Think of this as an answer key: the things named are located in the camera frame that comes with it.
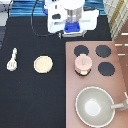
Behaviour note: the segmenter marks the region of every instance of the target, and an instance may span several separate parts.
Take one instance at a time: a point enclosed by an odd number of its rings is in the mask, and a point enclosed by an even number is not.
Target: white spoon
[[[17,68],[17,62],[15,61],[15,59],[16,59],[16,54],[17,54],[17,49],[14,48],[14,49],[13,49],[13,53],[12,53],[12,58],[11,58],[11,60],[7,63],[7,69],[8,69],[9,71],[14,71],[14,70],[16,70],[16,68]]]

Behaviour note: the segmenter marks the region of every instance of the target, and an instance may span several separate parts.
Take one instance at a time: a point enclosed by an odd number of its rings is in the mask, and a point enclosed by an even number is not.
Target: black circle
[[[106,58],[111,54],[111,49],[106,45],[99,45],[96,47],[96,54],[102,58]]]
[[[74,49],[74,54],[76,56],[79,56],[82,53],[88,55],[88,53],[89,53],[88,48],[86,46],[84,46],[84,45],[76,46],[75,49]]]
[[[100,74],[103,76],[112,76],[115,72],[114,66],[109,62],[102,62],[98,66]]]

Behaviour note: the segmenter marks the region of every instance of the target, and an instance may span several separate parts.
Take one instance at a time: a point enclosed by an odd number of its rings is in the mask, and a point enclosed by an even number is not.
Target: white bowl
[[[76,98],[76,112],[79,118],[91,127],[105,127],[114,118],[112,97],[99,87],[87,87]]]

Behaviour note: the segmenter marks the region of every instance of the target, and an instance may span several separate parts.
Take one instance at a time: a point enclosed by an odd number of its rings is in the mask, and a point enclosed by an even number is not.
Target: black tabletop
[[[34,17],[35,30],[47,34],[47,17]],[[57,35],[36,37],[30,17],[11,17],[7,21],[0,51],[0,128],[66,128],[66,62],[67,41],[111,41],[107,16],[98,17],[94,31],[85,37],[63,38]],[[13,48],[17,48],[18,68],[6,69]],[[50,56],[53,68],[39,74],[34,60]]]

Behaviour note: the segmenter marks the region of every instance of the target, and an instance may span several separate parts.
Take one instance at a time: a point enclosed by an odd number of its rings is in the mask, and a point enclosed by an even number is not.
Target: beige round plate
[[[34,61],[34,69],[38,73],[47,73],[52,69],[53,62],[48,56],[40,56]]]

